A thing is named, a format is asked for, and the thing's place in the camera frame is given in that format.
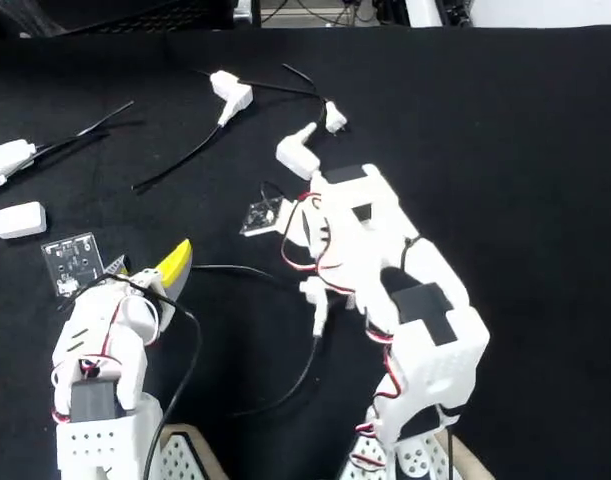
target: black cloth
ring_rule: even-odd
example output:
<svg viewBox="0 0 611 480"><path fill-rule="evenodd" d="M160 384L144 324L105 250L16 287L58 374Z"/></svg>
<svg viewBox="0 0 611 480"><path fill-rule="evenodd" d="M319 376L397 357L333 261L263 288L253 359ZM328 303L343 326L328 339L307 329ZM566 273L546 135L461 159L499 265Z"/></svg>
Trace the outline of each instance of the black cloth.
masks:
<svg viewBox="0 0 611 480"><path fill-rule="evenodd" d="M50 218L45 235L0 240L0 478L56 477L49 372L65 317L41 244L91 231L106 261L127 253L139 269L188 237L196 263L298 277L281 263L278 236L238 230L261 180L291 196L307 189L274 149L317 117L313 100L256 91L207 152L149 193L130 191L220 113L207 79L182 65L302 86L281 62L350 119L348 132L312 140L324 168L377 164L491 332L456 434L498 478L611 478L611 28L0 43L0 143L60 138L136 101L111 137L0 191L0 208L40 200ZM334 316L293 402L229 421L289 388L313 309L289 291L203 273L181 301L205 342L173 419L197 425L233 479L334 477L384 373L360 319ZM150 350L146 386L163 405L190 357L191 328L175 318Z"/></svg>

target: perforated white plastic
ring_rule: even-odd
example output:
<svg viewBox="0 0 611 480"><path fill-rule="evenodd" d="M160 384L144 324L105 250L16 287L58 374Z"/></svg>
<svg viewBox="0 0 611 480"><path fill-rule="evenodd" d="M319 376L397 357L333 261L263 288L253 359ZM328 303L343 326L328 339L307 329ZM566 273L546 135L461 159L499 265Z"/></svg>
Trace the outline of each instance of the perforated white plastic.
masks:
<svg viewBox="0 0 611 480"><path fill-rule="evenodd" d="M163 480L207 480L184 435L172 435L162 453Z"/></svg>
<svg viewBox="0 0 611 480"><path fill-rule="evenodd" d="M385 463L385 452L378 441L359 436L350 452L351 455L360 455L374 462ZM361 460L347 461L339 480L388 480L385 468L374 468Z"/></svg>
<svg viewBox="0 0 611 480"><path fill-rule="evenodd" d="M400 442L396 456L401 470L410 478L422 478L429 473L431 480L447 480L449 465L447 452L434 435L422 435ZM461 475L454 468L454 480Z"/></svg>
<svg viewBox="0 0 611 480"><path fill-rule="evenodd" d="M140 479L161 417L158 400L143 393L136 410L125 417L58 425L61 479L102 479L105 475L110 480ZM154 456L149 480L161 480L160 451Z"/></svg>

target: white power adapter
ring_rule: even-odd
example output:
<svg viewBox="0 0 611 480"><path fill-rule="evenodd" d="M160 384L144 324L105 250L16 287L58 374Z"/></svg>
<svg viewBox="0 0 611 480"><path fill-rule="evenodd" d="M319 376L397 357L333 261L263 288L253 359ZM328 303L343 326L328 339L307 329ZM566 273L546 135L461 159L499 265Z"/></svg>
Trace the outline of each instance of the white power adapter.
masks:
<svg viewBox="0 0 611 480"><path fill-rule="evenodd" d="M14 140L0 145L0 175L7 175L36 153L36 146L27 140Z"/></svg>
<svg viewBox="0 0 611 480"><path fill-rule="evenodd" d="M214 93L225 100L225 107L218 119L218 125L224 127L234 115L249 107L254 99L252 87L239 83L238 77L224 70L209 76Z"/></svg>
<svg viewBox="0 0 611 480"><path fill-rule="evenodd" d="M19 238L47 230L45 209L38 202L0 210L0 238Z"/></svg>
<svg viewBox="0 0 611 480"><path fill-rule="evenodd" d="M309 123L302 130L285 137L276 147L276 159L303 180L311 179L321 166L320 159L305 146L315 130L316 124Z"/></svg>

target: red wire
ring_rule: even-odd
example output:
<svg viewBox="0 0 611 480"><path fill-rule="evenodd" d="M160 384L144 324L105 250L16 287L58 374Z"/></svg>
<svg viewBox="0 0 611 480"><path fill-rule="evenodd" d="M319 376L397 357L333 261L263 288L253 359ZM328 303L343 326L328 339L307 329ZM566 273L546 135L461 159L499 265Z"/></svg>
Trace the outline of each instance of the red wire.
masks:
<svg viewBox="0 0 611 480"><path fill-rule="evenodd" d="M390 357L389 357L389 352L391 350L391 346L386 346L383 349L383 357L384 357L384 363L385 363L385 368L387 369L387 374L389 375L389 378L392 380L392 383L394 384L394 389L396 390L396 392L394 393L390 393L390 392L384 392L384 391L380 391L380 392L376 392L374 394L373 400L376 400L376 398L378 397L385 397L385 398L389 398L389 399L395 399L400 397L403 389L401 388L401 384L398 382L398 379L396 378L396 375L394 375L394 371L392 370L392 366L390 365Z"/></svg>
<svg viewBox="0 0 611 480"><path fill-rule="evenodd" d="M355 458L357 460L360 460L361 462L365 462L373 467L384 467L385 464L383 462L379 462L378 460L372 460L369 457L366 457L365 455L361 455L360 453L352 453L350 455L351 458Z"/></svg>
<svg viewBox="0 0 611 480"><path fill-rule="evenodd" d="M334 285L333 283L325 280L323 276L321 275L321 272L320 272L321 270L337 268L342 265L342 264L338 264L338 265L333 265L329 267L321 267L321 262L323 261L323 257L329 250L329 247L332 245L332 229L330 228L329 221L327 221L327 218L325 219L325 224L327 225L327 234L329 235L329 237L327 239L327 244L325 245L323 252L319 255L318 260L316 261L316 268L315 268L316 274L319 276L319 278L323 281L325 285L332 287L334 290L338 291L339 293L346 293L346 294L355 293L356 290Z"/></svg>
<svg viewBox="0 0 611 480"><path fill-rule="evenodd" d="M121 301L119 300L118 304L116 305L116 309L114 310L114 314L112 315L112 319L109 322L109 327L107 328L107 334L105 335L105 340L103 340L103 348L101 348L101 355L106 356L107 354L107 343L109 342L109 332L112 329L112 325L114 324L114 322L116 321L116 317L118 315L118 309L121 306Z"/></svg>

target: black cable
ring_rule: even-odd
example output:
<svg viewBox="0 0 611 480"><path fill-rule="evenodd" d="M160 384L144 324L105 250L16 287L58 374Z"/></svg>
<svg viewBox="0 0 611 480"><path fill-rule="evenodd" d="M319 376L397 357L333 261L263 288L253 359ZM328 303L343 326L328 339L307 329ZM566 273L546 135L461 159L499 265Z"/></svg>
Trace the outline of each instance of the black cable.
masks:
<svg viewBox="0 0 611 480"><path fill-rule="evenodd" d="M405 238L405 246L403 247L403 251L401 252L401 270L405 271L405 264L407 262L407 251L416 244L421 239L421 236L417 236L415 238Z"/></svg>
<svg viewBox="0 0 611 480"><path fill-rule="evenodd" d="M59 310L62 310L64 305L71 305L84 292L86 292L90 288L98 285L99 283L107 279L112 279L117 282L127 283L129 284L130 287L138 290L139 292L142 292L143 294L147 294L148 296L153 297L160 302L164 302L164 303L167 303L168 305L171 305L176 310L178 310L183 315L185 315L187 318L192 320L192 322L194 323L194 326L196 327L196 346L194 348L194 354L192 355L192 359L189 363L189 367L187 368L185 375L183 376L180 383L178 384L178 387L176 388L176 391L174 392L172 399L170 400L169 404L167 405L167 408L165 409L165 412L163 413L163 416L160 422L158 423L156 430L154 431L154 436L152 437L152 441L150 442L150 445L149 445L149 450L147 452L147 457L145 459L145 468L143 470L143 480L148 480L149 472L152 468L152 461L154 459L154 454L156 453L156 448L158 447L158 442L160 440L161 432L163 431L165 424L169 420L169 417L172 414L174 407L178 403L180 396L182 395L183 391L185 390L189 381L191 380L192 375L194 374L194 370L196 369L196 365L198 364L198 355L201 349L201 345L203 343L203 335L201 333L201 324L198 321L198 319L194 316L194 314L190 312L187 308L182 306L180 303L170 298L167 298L151 289L141 287L140 285L132 282L128 278L120 277L118 275L114 275L113 273L104 273L100 275L98 278L96 278L95 280L92 280L91 282L89 282L83 288L79 289L72 297L70 297L68 299L67 304L62 304L59 307Z"/></svg>
<svg viewBox="0 0 611 480"><path fill-rule="evenodd" d="M283 1L281 2L281 4L280 4L278 7L276 7L276 10L274 10L274 11L273 11L272 13L270 13L270 14L269 14L267 17L265 17L263 20L261 20L261 23L265 23L265 22L267 22L268 20L270 20L271 18L273 18L273 17L274 17L274 15L276 15L276 14L277 14L278 12L280 12L280 11L281 11L283 8L285 8L285 5L287 5L287 2L288 2L288 1L289 1L289 0L283 0Z"/></svg>
<svg viewBox="0 0 611 480"><path fill-rule="evenodd" d="M261 194L261 198L263 199L263 201L265 203L269 203L269 198L267 198L267 192L265 192L266 187L270 187L272 190L274 190L276 193L278 193L279 196L286 198L287 195L285 195L285 192L283 191L283 189L281 187L279 187L278 185L276 185L274 182L270 182L269 180L263 180L261 181L260 185L259 185L259 191Z"/></svg>
<svg viewBox="0 0 611 480"><path fill-rule="evenodd" d="M290 388L282 397L262 407L253 408L250 410L243 410L241 412L231 413L229 414L229 417L240 418L240 417L247 417L250 415L258 415L261 413L265 413L269 410L274 410L275 408L280 407L287 400L289 400L292 397L292 395L294 395L296 391L301 387L301 385L303 384L303 381L307 377L307 374L309 373L309 369L312 366L312 362L314 361L314 357L316 356L316 353L318 351L318 347L321 343L320 339L321 337L314 337L314 341L312 342L312 349L310 350L309 357L307 359L307 363L305 364L305 368L303 368L303 371L301 372L300 376L296 380L296 383L294 383L294 385L292 385L292 388Z"/></svg>
<svg viewBox="0 0 611 480"><path fill-rule="evenodd" d="M272 273L266 272L265 270L261 270L260 268L249 267L247 265L192 265L192 271L203 271L206 273L238 273L243 275L249 275L256 278L269 280L271 283L279 286L294 287L294 289L298 291L298 285L296 285L294 281L285 278L280 278Z"/></svg>
<svg viewBox="0 0 611 480"><path fill-rule="evenodd" d="M318 13L316 13L316 12L314 12L314 11L310 10L310 9L307 7L307 5L305 5L305 4L303 3L303 0L296 0L296 3L298 3L298 4L300 5L300 7L301 7L303 10L305 10L307 13L309 13L309 14L310 14L310 15L312 15L313 17L316 17L316 18L318 18L318 19L320 19L320 20L323 20L324 22L331 23L332 25L340 25L340 26L342 26L342 27L347 27L347 24L345 24L345 23L341 23L341 22L338 22L338 21L336 21L336 20L332 20L331 18L326 18L326 17L323 17L322 15L319 15Z"/></svg>
<svg viewBox="0 0 611 480"><path fill-rule="evenodd" d="M454 438L452 427L446 427L447 430L447 468L449 469L448 478L454 480Z"/></svg>
<svg viewBox="0 0 611 480"><path fill-rule="evenodd" d="M201 150L203 150L205 147L207 147L207 145L216 137L216 134L219 133L220 131L222 131L222 129L223 129L223 127L221 127L220 125L216 125L212 129L212 131L209 133L209 135L207 135L205 140L203 140L201 143L199 143L190 152L185 154L183 156L183 158L181 158L178 162L176 162L175 164L171 165L170 167L167 167L165 170L163 170L160 173L157 173L153 177L150 177L147 180L143 180L140 183L132 185L132 190L134 190L137 195L141 195L141 194L145 193L146 191L148 191L153 186L157 185L161 180L163 180L165 177L167 177L167 175L169 175L170 173L174 172L175 170L178 170L184 164L189 162L194 157L194 155L196 155Z"/></svg>
<svg viewBox="0 0 611 480"><path fill-rule="evenodd" d="M347 12L348 8L349 8L349 5L345 5L345 8L343 8L343 10L341 10L341 13L338 14L338 17L336 17L336 19L334 21L338 22L341 19L341 17L343 15L345 15L345 13Z"/></svg>
<svg viewBox="0 0 611 480"><path fill-rule="evenodd" d="M316 87L316 84L314 83L314 81L308 77L307 75L305 75L303 72L301 72L300 70L292 67L291 65L287 64L287 63L283 63L281 64L281 66L287 70L289 70L290 72L292 72L294 75L302 78L303 80L305 80L311 87L313 92L318 95L318 98L320 98L321 100L321 113L318 115L318 120L316 120L316 124L317 125L321 125L324 121L325 121L325 115L327 114L326 109L325 109L325 104L327 103L327 99L325 97L323 97L320 93L318 93L318 88Z"/></svg>

